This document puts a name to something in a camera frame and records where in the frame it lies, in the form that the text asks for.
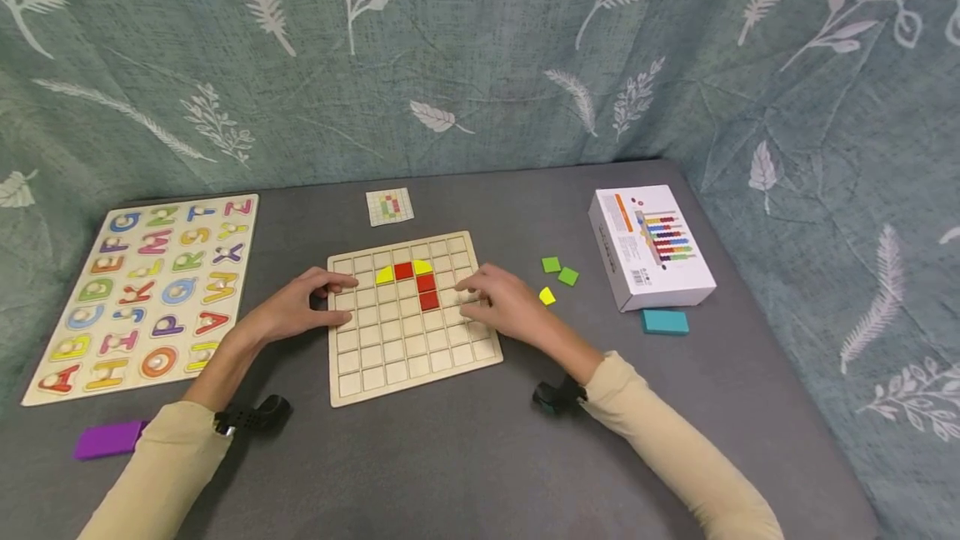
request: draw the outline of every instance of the black wrist strap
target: black wrist strap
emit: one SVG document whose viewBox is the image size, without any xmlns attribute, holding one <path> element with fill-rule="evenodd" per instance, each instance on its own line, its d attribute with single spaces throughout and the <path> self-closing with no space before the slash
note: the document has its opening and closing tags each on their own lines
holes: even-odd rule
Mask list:
<svg viewBox="0 0 960 540">
<path fill-rule="evenodd" d="M 532 398 L 546 413 L 558 415 L 578 407 L 580 400 L 586 401 L 587 390 L 583 389 L 573 377 L 566 376 L 560 387 L 552 387 L 547 382 L 538 383 Z"/>
<path fill-rule="evenodd" d="M 213 428 L 222 435 L 233 435 L 236 430 L 271 430 L 282 422 L 290 410 L 287 399 L 271 394 L 257 408 L 228 405 L 226 410 L 213 416 Z"/>
</svg>

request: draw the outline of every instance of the teal rectangular block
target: teal rectangular block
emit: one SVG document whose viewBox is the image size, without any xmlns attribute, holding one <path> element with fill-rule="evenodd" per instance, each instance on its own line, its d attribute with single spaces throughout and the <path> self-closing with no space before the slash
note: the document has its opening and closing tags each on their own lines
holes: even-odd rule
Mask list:
<svg viewBox="0 0 960 540">
<path fill-rule="evenodd" d="M 643 331 L 646 333 L 665 333 L 668 336 L 687 336 L 690 333 L 687 314 L 682 311 L 644 308 L 640 312 L 640 319 L 643 320 Z"/>
</svg>

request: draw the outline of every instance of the person's right hand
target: person's right hand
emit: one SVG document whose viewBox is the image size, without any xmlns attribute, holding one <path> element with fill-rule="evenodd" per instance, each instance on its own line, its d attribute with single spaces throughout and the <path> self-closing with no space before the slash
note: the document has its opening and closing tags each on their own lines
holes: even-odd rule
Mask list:
<svg viewBox="0 0 960 540">
<path fill-rule="evenodd" d="M 558 322 L 523 280 L 488 262 L 455 288 L 459 292 L 480 292 L 479 301 L 460 307 L 465 318 L 476 319 L 528 344 L 537 344 Z"/>
</svg>

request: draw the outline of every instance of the wooden grid board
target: wooden grid board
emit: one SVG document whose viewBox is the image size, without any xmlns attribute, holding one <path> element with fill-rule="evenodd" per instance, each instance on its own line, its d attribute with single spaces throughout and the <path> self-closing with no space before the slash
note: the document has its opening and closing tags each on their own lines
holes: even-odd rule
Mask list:
<svg viewBox="0 0 960 540">
<path fill-rule="evenodd" d="M 200 374 L 238 315 L 258 199 L 110 211 L 21 405 Z"/>
<path fill-rule="evenodd" d="M 476 296 L 453 289 L 478 269 L 469 232 L 334 255 L 327 269 L 360 282 L 330 299 L 353 313 L 329 333 L 334 407 L 503 362 L 497 332 L 461 317 Z"/>
</svg>

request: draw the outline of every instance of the white box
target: white box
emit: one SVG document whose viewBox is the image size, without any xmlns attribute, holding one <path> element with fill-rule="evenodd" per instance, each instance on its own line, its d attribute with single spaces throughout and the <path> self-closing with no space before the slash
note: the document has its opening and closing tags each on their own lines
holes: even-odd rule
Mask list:
<svg viewBox="0 0 960 540">
<path fill-rule="evenodd" d="M 669 186 L 598 190 L 589 217 L 620 313 L 699 305 L 718 286 Z"/>
</svg>

